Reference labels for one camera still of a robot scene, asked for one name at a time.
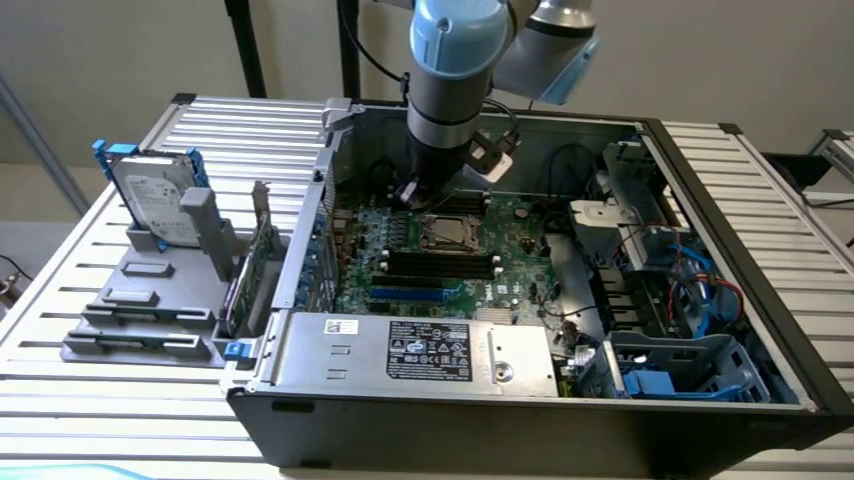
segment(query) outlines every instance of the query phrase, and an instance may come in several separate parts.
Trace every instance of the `black wire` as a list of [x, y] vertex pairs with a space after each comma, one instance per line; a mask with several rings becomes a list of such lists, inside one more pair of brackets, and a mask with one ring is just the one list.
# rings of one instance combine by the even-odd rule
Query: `black wire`
[[[553, 178], [552, 178], [552, 174], [553, 174], [553, 170], [554, 170], [554, 163], [556, 160], [558, 159], [558, 156], [561, 155], [561, 153], [564, 153], [565, 150], [569, 150], [572, 148], [577, 148], [582, 151], [585, 151], [588, 153], [588, 155], [590, 155], [590, 161], [594, 165], [594, 170], [596, 170], [596, 160], [597, 160], [597, 155], [593, 153], [593, 151], [581, 143], [566, 143], [564, 145], [561, 145], [558, 148], [556, 148], [552, 153], [549, 154], [548, 160], [546, 160], [546, 201], [552, 200], [552, 184], [553, 184]], [[580, 177], [578, 172], [576, 171], [576, 168], [573, 167], [572, 163], [568, 163], [568, 168], [570, 170], [570, 173], [576, 176], [576, 178]]]
[[510, 121], [513, 122], [513, 127], [510, 129], [510, 132], [508, 132], [508, 135], [505, 135], [505, 138], [518, 136], [520, 135], [520, 117], [517, 117], [517, 114], [510, 109], [510, 107], [505, 105], [502, 102], [500, 102], [498, 100], [494, 100], [492, 98], [485, 98], [484, 103], [486, 103], [488, 105], [493, 105], [502, 112], [505, 112], [510, 117]]
[[812, 203], [805, 198], [805, 201], [811, 207], [823, 208], [823, 207], [833, 207], [835, 205], [845, 205], [847, 203], [854, 203], [854, 198], [847, 198], [845, 200], [835, 200], [832, 202], [820, 202], [820, 203]]
[[338, 14], [342, 16], [342, 18], [345, 18], [345, 22], [344, 22], [345, 30], [348, 31], [348, 36], [350, 37], [350, 41], [362, 52], [362, 55], [365, 55], [365, 58], [369, 59], [369, 62], [372, 62], [372, 64], [377, 67], [377, 69], [381, 72], [384, 72], [389, 78], [392, 78], [396, 82], [401, 83], [401, 77], [394, 73], [392, 73], [392, 70], [384, 67], [384, 65], [377, 61], [374, 56], [369, 53], [368, 49], [365, 48], [365, 45], [362, 45], [360, 38], [353, 34], [353, 30], [350, 29], [350, 23], [348, 22], [348, 14], [345, 13], [345, 2], [340, 2], [338, 4]]
[[25, 269], [21, 267], [21, 265], [18, 264], [18, 262], [15, 262], [15, 260], [13, 260], [10, 257], [7, 257], [6, 255], [0, 255], [0, 258], [5, 259], [7, 262], [10, 262], [13, 264], [13, 266], [15, 267], [15, 270], [18, 270], [22, 275], [25, 276], [25, 278], [27, 280], [30, 280], [33, 282], [33, 277], [30, 276], [30, 274], [25, 271]]
[[558, 286], [558, 282], [554, 283], [554, 285], [552, 286], [552, 288], [549, 289], [549, 291], [546, 292], [546, 295], [544, 295], [544, 299], [540, 302], [540, 309], [546, 312], [546, 315], [552, 316], [552, 317], [558, 317], [562, 320], [565, 320], [568, 317], [572, 317], [573, 315], [578, 315], [582, 312], [586, 312], [588, 310], [593, 310], [594, 308], [610, 308], [610, 305], [589, 305], [584, 308], [580, 308], [578, 310], [573, 310], [572, 312], [568, 313], [558, 313], [558, 312], [553, 312], [546, 308], [546, 298], [549, 298], [549, 295], [552, 294], [552, 292], [554, 291], [556, 287]]

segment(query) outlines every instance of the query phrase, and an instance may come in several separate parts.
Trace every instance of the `warning label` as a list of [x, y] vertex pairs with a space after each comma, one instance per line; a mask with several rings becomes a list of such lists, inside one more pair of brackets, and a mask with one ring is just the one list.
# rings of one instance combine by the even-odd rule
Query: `warning label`
[[469, 325], [392, 322], [386, 373], [398, 380], [472, 382]]

